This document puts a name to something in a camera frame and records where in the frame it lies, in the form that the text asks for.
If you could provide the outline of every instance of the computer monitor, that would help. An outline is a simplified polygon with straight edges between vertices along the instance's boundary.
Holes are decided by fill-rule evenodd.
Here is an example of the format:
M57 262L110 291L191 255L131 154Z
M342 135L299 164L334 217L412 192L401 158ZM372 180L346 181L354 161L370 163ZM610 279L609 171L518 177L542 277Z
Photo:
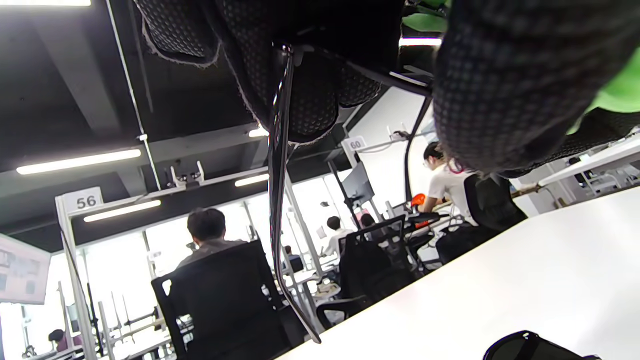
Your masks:
M44 304L51 254L0 234L0 302Z
M354 208L361 208L362 204L373 199L373 188L369 182L369 176L363 163L358 163L351 173L342 181L342 187Z
M401 215L409 214L409 211L406 208L406 204L402 203L400 205L396 205L392 208L393 214L392 217L399 217Z

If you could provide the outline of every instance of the glasses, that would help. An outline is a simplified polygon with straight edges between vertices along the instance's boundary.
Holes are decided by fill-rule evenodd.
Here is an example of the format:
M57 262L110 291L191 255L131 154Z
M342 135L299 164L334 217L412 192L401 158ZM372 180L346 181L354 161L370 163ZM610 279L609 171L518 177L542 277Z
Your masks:
M545 340L531 331L515 332L496 341L483 360L601 360L598 356L582 357Z

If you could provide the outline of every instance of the ceiling beam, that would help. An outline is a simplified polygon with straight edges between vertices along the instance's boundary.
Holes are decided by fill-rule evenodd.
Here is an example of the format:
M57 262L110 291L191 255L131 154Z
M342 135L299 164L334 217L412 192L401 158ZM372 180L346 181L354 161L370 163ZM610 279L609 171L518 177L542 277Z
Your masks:
M120 176L120 180L122 180L122 184L127 189L129 196L144 195L148 192L145 177L140 167L118 170L118 175Z
M248 170L263 166L269 153L269 139L265 136L255 147L247 147L244 151L242 169Z
M252 129L255 129L255 124L228 127L184 138L152 142L149 143L149 147L156 163L171 161L190 155L205 154L242 143L258 141L259 139L257 138L247 136L247 133ZM145 151L142 146L138 148L142 152ZM149 160L143 154L138 158L122 160L116 163L89 165L30 176L20 175L13 170L7 171L0 173L0 184L2 184L0 186L0 198L148 164Z
M118 115L79 18L48 13L32 19L91 129L99 136L118 134Z

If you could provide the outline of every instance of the gray shirt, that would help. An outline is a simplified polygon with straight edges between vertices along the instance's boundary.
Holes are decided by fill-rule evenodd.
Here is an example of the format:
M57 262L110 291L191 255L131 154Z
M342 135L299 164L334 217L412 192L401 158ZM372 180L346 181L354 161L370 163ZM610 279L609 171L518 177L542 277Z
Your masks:
M242 240L227 241L227 240L224 240L223 238L203 241L200 247L198 248L198 250L194 251L193 254L187 256L186 258L184 258L184 260L182 260L178 264L178 268L185 264L194 262L196 260L206 258L211 254L215 254L217 252L221 252L231 247L234 247L236 245L240 245L244 243L246 242Z

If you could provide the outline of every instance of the black hair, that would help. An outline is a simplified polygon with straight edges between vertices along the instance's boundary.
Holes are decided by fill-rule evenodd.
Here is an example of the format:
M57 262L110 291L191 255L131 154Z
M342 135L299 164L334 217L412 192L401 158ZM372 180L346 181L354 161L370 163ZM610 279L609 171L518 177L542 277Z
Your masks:
M55 329L49 334L49 341L61 342L64 337L64 331L61 329Z
M330 218L326 219L326 225L331 230L338 230L338 229L340 229L340 218L339 217L330 217Z
M375 224L376 221L373 219L371 214L365 213L365 214L362 214L362 216L360 217L360 223L364 227L369 227L369 226L372 226L373 224Z
M430 156L438 160L444 159L444 154L442 150L440 150L440 142L431 142L427 145L427 148L424 149L424 159L427 160Z
M226 228L225 215L216 209L195 209L187 219L189 233L200 241L221 238Z

